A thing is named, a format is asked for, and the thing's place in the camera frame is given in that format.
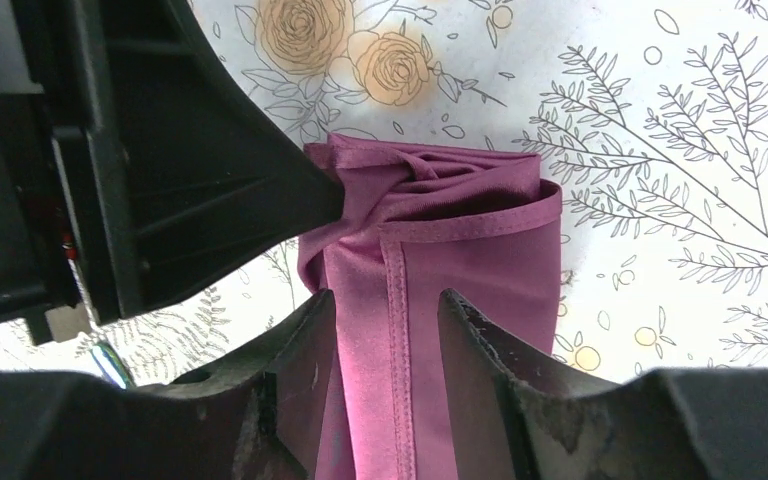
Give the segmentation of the purple cloth napkin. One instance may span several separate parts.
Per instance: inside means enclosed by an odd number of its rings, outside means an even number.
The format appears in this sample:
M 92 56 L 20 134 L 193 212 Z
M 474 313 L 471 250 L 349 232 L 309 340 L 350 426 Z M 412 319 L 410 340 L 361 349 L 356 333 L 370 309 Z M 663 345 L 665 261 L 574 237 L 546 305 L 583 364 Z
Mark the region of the purple cloth napkin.
M 302 235 L 298 273 L 336 303 L 316 477 L 456 475 L 438 330 L 453 289 L 549 352 L 560 303 L 562 191 L 534 153 L 337 133 L 305 154 L 345 191 Z

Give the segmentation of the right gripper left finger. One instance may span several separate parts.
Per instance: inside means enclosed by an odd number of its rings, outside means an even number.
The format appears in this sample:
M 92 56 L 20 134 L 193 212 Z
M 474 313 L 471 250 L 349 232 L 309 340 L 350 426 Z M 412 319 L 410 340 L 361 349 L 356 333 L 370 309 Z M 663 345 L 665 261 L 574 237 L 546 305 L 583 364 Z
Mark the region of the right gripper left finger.
M 168 385 L 0 373 L 0 479 L 310 479 L 335 340 L 323 290 Z

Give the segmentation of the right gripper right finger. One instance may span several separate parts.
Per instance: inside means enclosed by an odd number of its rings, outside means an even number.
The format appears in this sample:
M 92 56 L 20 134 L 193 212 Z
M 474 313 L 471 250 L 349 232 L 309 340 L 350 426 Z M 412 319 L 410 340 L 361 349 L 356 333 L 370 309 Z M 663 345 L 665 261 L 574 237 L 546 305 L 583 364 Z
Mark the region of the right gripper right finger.
M 768 369 L 656 369 L 614 384 L 441 294 L 461 479 L 768 479 Z

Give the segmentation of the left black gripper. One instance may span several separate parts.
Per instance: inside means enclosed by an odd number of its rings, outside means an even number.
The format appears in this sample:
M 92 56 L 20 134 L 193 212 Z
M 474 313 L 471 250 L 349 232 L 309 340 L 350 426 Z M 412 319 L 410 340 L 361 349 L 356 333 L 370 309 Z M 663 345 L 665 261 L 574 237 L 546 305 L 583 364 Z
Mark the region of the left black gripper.
M 33 345 L 182 302 L 342 206 L 187 2 L 0 1 L 0 325 Z

